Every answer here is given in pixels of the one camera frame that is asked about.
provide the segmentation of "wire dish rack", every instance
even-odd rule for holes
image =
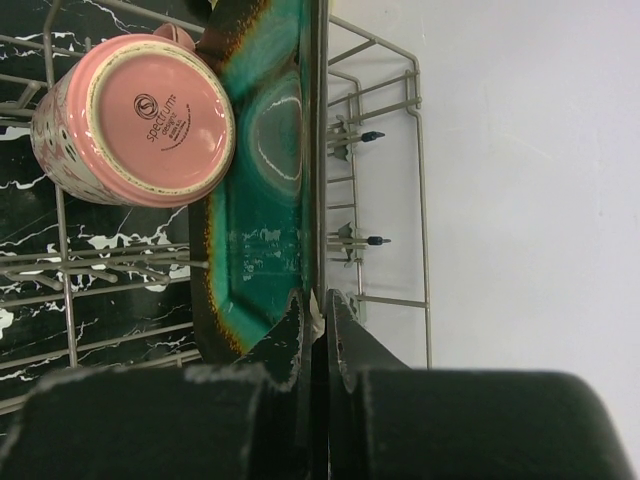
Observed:
[[[56,82],[56,72],[54,71],[54,54],[64,55],[74,59],[80,59],[92,47],[90,38],[85,39],[85,52],[72,51],[53,46],[52,27],[56,17],[63,6],[63,0],[53,0],[49,8],[44,26],[43,43],[31,40],[24,40],[0,35],[0,42],[8,43],[29,49],[41,50],[43,52],[46,82],[29,78],[0,75],[0,81],[24,85],[24,91],[16,102],[6,102],[0,104],[0,126],[29,128],[28,119],[33,114],[33,110],[27,108],[28,103],[41,88],[51,88]],[[167,15],[163,15],[151,10],[147,10],[119,0],[95,0],[96,4],[120,9],[140,17],[161,23],[171,22],[180,27],[200,35],[204,29],[182,20],[178,20]],[[58,78],[65,72],[58,72]],[[6,117],[24,118],[24,121],[7,119]],[[120,248],[106,248],[95,250],[74,251],[68,245],[68,231],[65,212],[65,194],[56,186],[55,189],[58,246],[59,251],[34,252],[23,255],[2,255],[0,256],[0,276],[18,285],[22,283],[36,283],[40,289],[47,289],[50,293],[38,296],[18,294],[17,299],[0,301],[0,309],[15,309],[25,305],[33,305],[45,302],[63,301],[64,315],[66,320],[67,344],[64,350],[52,351],[42,355],[31,356],[9,362],[0,363],[0,375],[3,370],[33,364],[50,358],[68,357],[70,367],[82,366],[79,363],[78,355],[82,352],[93,349],[108,347],[133,340],[140,340],[159,334],[180,330],[193,330],[193,323],[186,322],[171,327],[145,330],[141,333],[117,337],[101,342],[95,342],[78,346],[76,339],[77,320],[74,315],[74,299],[80,297],[104,295],[108,293],[121,292],[127,290],[137,290],[143,288],[166,287],[171,283],[189,281],[189,268],[206,268],[206,262],[193,262],[189,259],[188,243],[169,243],[163,245],[141,245]],[[171,276],[167,273],[169,267],[176,270],[176,267],[183,273],[181,276]],[[132,283],[122,282],[124,273],[129,278],[135,278]],[[72,277],[89,276],[94,279],[101,279],[111,286],[99,288],[87,288],[79,290],[72,285]],[[137,363],[134,367],[164,367],[182,366],[185,363],[200,359],[197,350],[189,350],[163,358],[154,359],[147,362]],[[0,415],[18,410],[25,396],[18,396],[0,401]]]
[[[427,246],[427,208],[425,190],[425,159],[424,159],[424,139],[422,129],[422,116],[419,112],[422,98],[420,95],[420,65],[418,59],[412,53],[394,45],[366,30],[352,25],[336,16],[330,16],[332,25],[345,31],[351,32],[359,37],[362,43],[348,49],[328,60],[328,76],[335,77],[348,82],[351,85],[350,92],[339,95],[336,98],[329,98],[328,109],[332,107],[342,107],[342,113],[333,118],[328,118],[326,153],[328,157],[335,157],[343,160],[349,165],[347,175],[326,178],[327,185],[348,184],[350,186],[349,201],[338,204],[327,204],[327,212],[347,211],[350,214],[350,221],[341,226],[337,231],[323,231],[327,242],[325,245],[324,257],[329,263],[342,263],[345,267],[353,267],[356,277],[356,288],[351,293],[352,307],[356,310],[360,320],[364,323],[367,303],[377,303],[394,305],[400,307],[412,307],[424,311],[424,321],[426,328],[426,363],[427,368],[431,368],[431,325],[429,309],[429,264]],[[346,63],[365,64],[370,61],[364,57],[364,53],[373,48],[384,49],[390,54],[390,60],[381,65],[380,70],[387,73],[371,85],[363,85],[358,76],[345,73],[342,66]],[[394,75],[394,66],[405,65],[405,70],[400,75]],[[388,92],[389,103],[376,105],[373,110],[367,109],[367,104],[372,94]],[[382,296],[367,295],[365,291],[365,265],[368,262],[375,262],[375,259],[367,260],[365,252],[370,248],[383,247],[389,240],[377,236],[365,236],[362,234],[360,222],[359,184],[358,172],[361,168],[371,168],[366,166],[366,158],[362,163],[358,158],[358,147],[383,136],[383,132],[368,131],[371,122],[379,120],[392,112],[404,111],[415,123],[415,151],[417,153],[415,163],[415,174],[417,175],[419,191],[419,211],[420,211],[420,237],[421,237],[421,280],[423,298],[419,300],[405,298],[391,298]]]
[[[24,90],[15,102],[0,104],[0,126],[28,128],[28,119],[33,114],[28,109],[29,101],[43,88],[51,88],[56,81],[54,71],[54,54],[68,56],[79,59],[92,48],[92,41],[86,38],[84,41],[85,52],[78,52],[53,46],[52,27],[56,21],[64,1],[53,0],[49,8],[44,26],[42,44],[6,35],[0,35],[0,42],[13,44],[30,49],[41,50],[43,52],[46,82],[0,74],[0,81],[11,82],[24,85]],[[131,14],[139,15],[148,20],[156,21],[158,24],[171,22],[187,31],[200,35],[203,28],[188,22],[184,22],[167,15],[163,15],[151,10],[147,10],[120,0],[93,0],[92,3],[105,7],[119,9]],[[415,307],[424,310],[427,336],[427,364],[431,366],[430,348],[430,326],[429,326],[429,282],[428,282],[428,256],[427,256],[427,223],[426,223],[426,194],[424,187],[424,150],[422,138],[422,118],[418,112],[421,104],[420,97],[420,69],[417,58],[411,53],[366,32],[350,23],[347,23],[335,16],[331,16],[329,21],[355,35],[364,39],[364,43],[352,48],[344,53],[329,59],[323,67],[325,81],[327,75],[341,78],[351,85],[350,93],[331,99],[325,105],[325,115],[329,107],[343,106],[344,115],[328,118],[326,132],[320,132],[321,143],[324,144],[325,153],[331,156],[343,156],[343,160],[348,163],[350,174],[339,178],[327,178],[326,165],[319,162],[318,181],[324,185],[318,200],[319,215],[318,235],[322,239],[319,245],[319,264],[344,263],[347,267],[354,267],[356,277],[356,289],[353,292],[353,306],[357,312],[364,317],[364,305],[367,302],[382,303],[405,307]],[[338,69],[341,62],[352,57],[357,57],[371,47],[378,46],[392,52],[394,55],[407,62],[407,70],[400,76],[390,77],[371,86],[363,87],[360,79]],[[326,51],[321,49],[320,55],[326,58]],[[367,97],[374,92],[385,88],[401,88],[404,100],[389,104],[387,106],[367,111]],[[390,112],[404,110],[407,115],[415,119],[416,145],[418,158],[416,162],[419,175],[420,191],[420,219],[422,238],[422,271],[424,281],[424,298],[420,300],[407,300],[401,298],[386,298],[367,295],[365,291],[365,276],[367,265],[365,252],[367,248],[385,243],[382,237],[361,238],[361,225],[358,202],[358,158],[357,144],[366,141],[367,123],[377,117]],[[343,204],[326,205],[327,185],[344,183],[351,186],[352,201]],[[187,273],[189,268],[207,268],[206,262],[193,262],[189,258],[188,243],[169,243],[163,245],[141,245],[122,248],[106,248],[94,250],[73,250],[68,245],[68,231],[65,212],[65,194],[56,187],[55,189],[57,230],[59,251],[42,251],[22,255],[0,256],[0,276],[4,276],[11,282],[35,282],[42,289],[48,289],[50,293],[39,296],[21,295],[17,299],[0,301],[0,309],[10,309],[24,305],[36,303],[63,301],[64,316],[66,322],[67,348],[53,352],[44,353],[38,356],[25,357],[0,363],[0,374],[3,370],[27,365],[52,357],[66,356],[69,367],[82,366],[79,362],[79,354],[91,349],[102,348],[131,340],[138,340],[151,337],[161,333],[179,330],[192,330],[193,323],[185,322],[171,327],[151,329],[141,333],[117,337],[97,343],[78,346],[76,339],[77,319],[74,316],[74,299],[87,296],[104,295],[113,292],[136,290],[151,287],[163,287],[172,283],[188,282],[190,280]],[[327,231],[326,213],[331,211],[344,210],[350,212],[351,221],[337,231]],[[184,274],[181,276],[170,276],[167,274],[167,267],[180,268]],[[320,269],[321,280],[318,285],[326,285],[324,281],[325,272]],[[141,280],[132,283],[122,283],[122,276],[118,273],[128,274],[129,277]],[[73,288],[72,277],[77,275],[89,275],[99,278],[111,284],[110,286],[87,288],[78,290]],[[319,293],[319,300],[322,301],[324,292]],[[167,355],[163,358],[154,359],[134,365],[135,367],[164,367],[182,366],[185,363],[200,359],[197,350],[189,350],[178,354]],[[0,415],[18,410],[25,396],[0,401]]]

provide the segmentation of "ceramic mug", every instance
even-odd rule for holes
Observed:
[[[115,37],[42,99],[31,144],[45,173],[94,203],[174,207],[208,194],[233,156],[220,81],[184,30]]]

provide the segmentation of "white surface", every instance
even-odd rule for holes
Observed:
[[[436,366],[576,373],[640,470],[640,3],[343,0],[334,13],[421,60]],[[363,223],[400,255],[372,254],[367,292],[419,298],[413,151],[397,140],[366,156],[361,196],[380,200]],[[420,315],[398,312],[370,310],[369,328],[419,365]]]

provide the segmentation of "teal glazed dish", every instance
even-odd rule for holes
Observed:
[[[311,0],[219,0],[198,55],[237,125],[222,183],[189,207],[194,329],[206,362],[249,351],[310,289]]]

